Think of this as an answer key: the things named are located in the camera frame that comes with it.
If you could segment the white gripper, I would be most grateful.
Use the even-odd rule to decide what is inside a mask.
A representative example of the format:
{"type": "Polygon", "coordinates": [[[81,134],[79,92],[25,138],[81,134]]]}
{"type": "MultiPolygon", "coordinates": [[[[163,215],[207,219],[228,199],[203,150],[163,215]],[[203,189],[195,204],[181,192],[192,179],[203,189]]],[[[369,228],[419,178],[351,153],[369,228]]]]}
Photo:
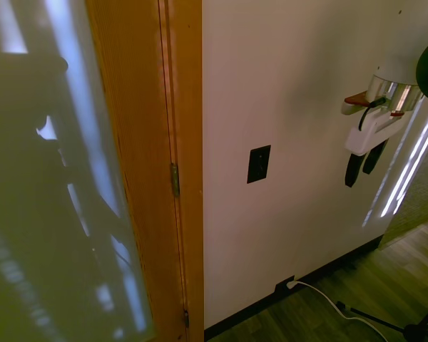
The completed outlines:
{"type": "Polygon", "coordinates": [[[351,152],[345,173],[345,185],[352,187],[362,171],[370,174],[377,165],[387,143],[388,138],[396,134],[404,126],[406,112],[393,111],[388,108],[389,101],[380,97],[371,103],[366,101],[366,93],[358,93],[347,97],[342,104],[343,115],[353,115],[362,112],[360,121],[350,130],[345,148],[351,152]]]}

